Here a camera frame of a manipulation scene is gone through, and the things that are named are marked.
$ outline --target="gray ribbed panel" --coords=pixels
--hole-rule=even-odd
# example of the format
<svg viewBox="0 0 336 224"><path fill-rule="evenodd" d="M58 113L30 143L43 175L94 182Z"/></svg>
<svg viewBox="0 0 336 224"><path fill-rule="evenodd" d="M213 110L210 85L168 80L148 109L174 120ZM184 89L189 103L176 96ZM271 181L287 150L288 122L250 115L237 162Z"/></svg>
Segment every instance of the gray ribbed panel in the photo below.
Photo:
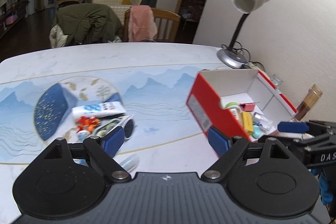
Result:
<svg viewBox="0 0 336 224"><path fill-rule="evenodd" d="M318 224L311 215L270 220L233 203L222 186L201 181L196 173L138 173L115 184L95 208L67 220L23 216L15 224Z"/></svg>

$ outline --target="open cardboard box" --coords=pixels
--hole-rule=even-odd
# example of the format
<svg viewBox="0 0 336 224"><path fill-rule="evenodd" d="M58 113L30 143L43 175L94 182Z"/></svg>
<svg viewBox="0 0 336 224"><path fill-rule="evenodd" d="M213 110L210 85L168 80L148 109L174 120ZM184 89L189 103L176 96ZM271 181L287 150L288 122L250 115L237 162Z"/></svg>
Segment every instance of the open cardboard box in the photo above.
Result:
<svg viewBox="0 0 336 224"><path fill-rule="evenodd" d="M229 102L256 102L254 112L264 114L276 126L289 121L297 112L289 100L260 71L254 69L205 70L196 76L187 106L207 136L213 125L229 137L247 135L232 113L225 109Z"/></svg>

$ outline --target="pink towel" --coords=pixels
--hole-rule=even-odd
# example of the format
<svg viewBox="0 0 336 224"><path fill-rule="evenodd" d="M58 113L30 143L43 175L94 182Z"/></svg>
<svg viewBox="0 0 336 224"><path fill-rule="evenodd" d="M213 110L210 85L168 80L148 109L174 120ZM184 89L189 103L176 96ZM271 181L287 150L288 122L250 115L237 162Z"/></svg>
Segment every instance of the pink towel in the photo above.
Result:
<svg viewBox="0 0 336 224"><path fill-rule="evenodd" d="M128 41L154 40L158 33L151 7L132 5L128 23Z"/></svg>

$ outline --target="box label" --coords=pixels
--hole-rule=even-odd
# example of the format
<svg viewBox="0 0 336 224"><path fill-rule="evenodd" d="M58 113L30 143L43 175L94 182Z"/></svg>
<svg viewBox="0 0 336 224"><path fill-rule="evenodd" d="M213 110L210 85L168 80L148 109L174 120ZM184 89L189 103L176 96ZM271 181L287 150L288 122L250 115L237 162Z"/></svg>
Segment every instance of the box label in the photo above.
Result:
<svg viewBox="0 0 336 224"><path fill-rule="evenodd" d="M190 95L187 105L194 114L195 119L201 126L202 130L207 132L211 126L211 121L193 94Z"/></svg>

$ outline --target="desk lamp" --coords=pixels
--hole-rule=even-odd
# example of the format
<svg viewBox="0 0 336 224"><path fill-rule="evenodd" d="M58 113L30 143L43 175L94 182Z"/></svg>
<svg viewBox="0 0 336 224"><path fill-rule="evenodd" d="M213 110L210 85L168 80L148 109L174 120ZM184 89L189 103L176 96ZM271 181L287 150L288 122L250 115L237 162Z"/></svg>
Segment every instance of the desk lamp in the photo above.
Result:
<svg viewBox="0 0 336 224"><path fill-rule="evenodd" d="M247 60L242 54L244 49L234 48L234 45L235 43L239 43L236 42L236 39L239 35L240 29L245 19L252 11L258 9L267 1L269 0L232 0L234 6L237 8L238 11L242 12L243 15L237 25L235 33L233 34L230 45L228 47L226 45L222 45L223 49L220 49L217 52L217 57L229 67L239 69L243 64L250 61Z"/></svg>

